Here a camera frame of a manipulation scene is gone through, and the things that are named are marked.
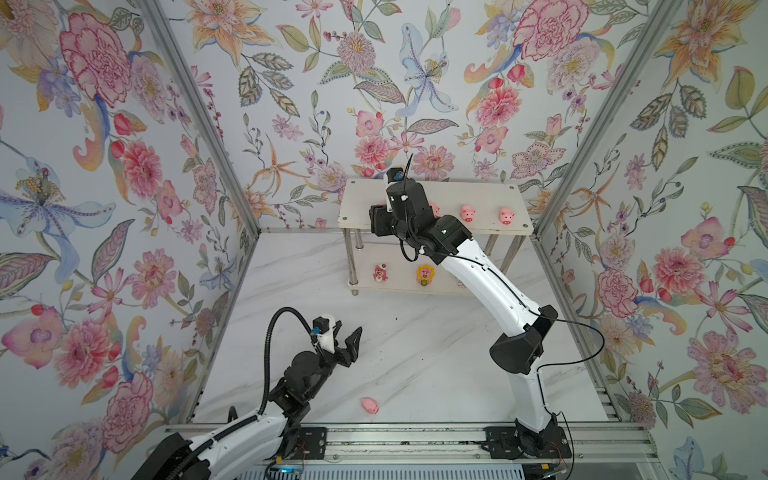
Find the pink pig toy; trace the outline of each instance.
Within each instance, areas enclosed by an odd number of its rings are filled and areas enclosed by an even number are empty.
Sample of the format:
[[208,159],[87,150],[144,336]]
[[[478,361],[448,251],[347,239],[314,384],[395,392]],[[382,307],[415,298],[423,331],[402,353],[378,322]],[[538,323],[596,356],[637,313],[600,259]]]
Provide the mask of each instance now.
[[470,207],[469,205],[465,205],[462,207],[462,220],[465,222],[471,222],[475,219],[475,209]]
[[504,224],[509,225],[512,223],[512,219],[515,218],[515,214],[512,213],[509,207],[502,208],[502,211],[498,213],[498,219]]

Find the floral wallpaper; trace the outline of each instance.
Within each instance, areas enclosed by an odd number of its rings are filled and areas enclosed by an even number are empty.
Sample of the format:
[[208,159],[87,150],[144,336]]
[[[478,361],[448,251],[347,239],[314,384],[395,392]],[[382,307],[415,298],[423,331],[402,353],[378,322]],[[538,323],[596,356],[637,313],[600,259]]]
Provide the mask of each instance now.
[[255,239],[131,0],[0,0],[0,72],[0,477],[130,478]]
[[163,7],[267,230],[347,178],[519,184],[544,211],[651,0],[184,0]]
[[679,480],[768,476],[764,4],[687,2],[543,239]]

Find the white marble floor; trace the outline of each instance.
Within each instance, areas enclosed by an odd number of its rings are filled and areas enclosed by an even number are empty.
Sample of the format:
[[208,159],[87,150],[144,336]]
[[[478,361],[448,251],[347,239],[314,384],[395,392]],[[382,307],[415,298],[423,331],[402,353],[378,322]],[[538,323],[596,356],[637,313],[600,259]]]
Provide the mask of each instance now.
[[[370,235],[363,239],[380,241]],[[484,244],[485,238],[478,241]],[[492,255],[495,260],[503,257],[508,242],[499,239]],[[508,275],[533,300],[561,310],[528,241]],[[515,401],[506,373],[488,354],[501,330],[477,299],[379,292],[352,296],[346,281],[340,233],[264,234],[194,421],[224,422],[230,405],[241,413],[258,406],[266,326],[281,306],[293,306],[310,322],[320,314],[333,314],[343,323],[341,339],[357,326],[363,328],[357,363],[349,369],[336,368],[311,402],[306,422],[498,422],[514,418]],[[308,349],[311,345],[301,325],[285,314],[272,339],[272,384],[294,355]],[[578,358],[568,326],[556,323],[545,339],[544,361]],[[552,411],[562,410],[569,422],[606,420],[583,365],[547,367],[541,376]],[[377,415],[362,409],[364,397],[379,403]]]

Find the black mounting plate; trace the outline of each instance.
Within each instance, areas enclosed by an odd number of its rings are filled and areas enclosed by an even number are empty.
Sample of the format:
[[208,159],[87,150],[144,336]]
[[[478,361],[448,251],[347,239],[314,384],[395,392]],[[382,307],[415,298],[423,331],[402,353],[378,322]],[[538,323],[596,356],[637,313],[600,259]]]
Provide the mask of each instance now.
[[[573,456],[571,444],[568,443],[565,431],[560,427],[557,427],[555,431],[557,434],[555,439],[545,447],[541,455],[535,458],[570,458]],[[519,445],[518,430],[514,425],[485,427],[485,445],[483,449],[491,454],[492,459],[516,460],[521,458],[524,456],[524,453]]]
[[293,458],[305,460],[323,460],[326,457],[326,437],[328,429],[325,427],[302,427],[299,430],[299,445],[304,444],[303,451],[297,452]]

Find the white shelf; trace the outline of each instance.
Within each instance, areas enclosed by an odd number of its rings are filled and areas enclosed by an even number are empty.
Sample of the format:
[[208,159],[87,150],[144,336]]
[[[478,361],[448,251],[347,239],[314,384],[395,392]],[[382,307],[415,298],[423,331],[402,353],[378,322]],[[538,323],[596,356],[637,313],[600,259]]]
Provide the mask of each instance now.
[[[357,285],[349,285],[351,290],[376,290],[398,293],[440,293],[447,295],[472,296],[472,292],[458,286],[458,279],[435,265],[426,255],[419,255],[415,262],[409,262],[402,257],[399,244],[364,243],[362,250],[354,249]],[[413,249],[406,245],[406,253],[413,258]],[[386,264],[387,280],[376,282],[373,279],[373,268],[381,263]],[[429,265],[435,269],[432,283],[421,286],[416,279],[416,271],[421,265]]]
[[[533,223],[515,185],[467,182],[421,182],[421,185],[429,201],[440,207],[441,215],[453,215],[461,220],[462,206],[468,204],[474,208],[477,212],[475,219],[471,223],[463,222],[474,234],[533,234]],[[339,210],[339,227],[370,231],[369,208],[385,202],[386,180],[347,180]],[[509,207],[515,213],[509,225],[498,219],[503,207]]]

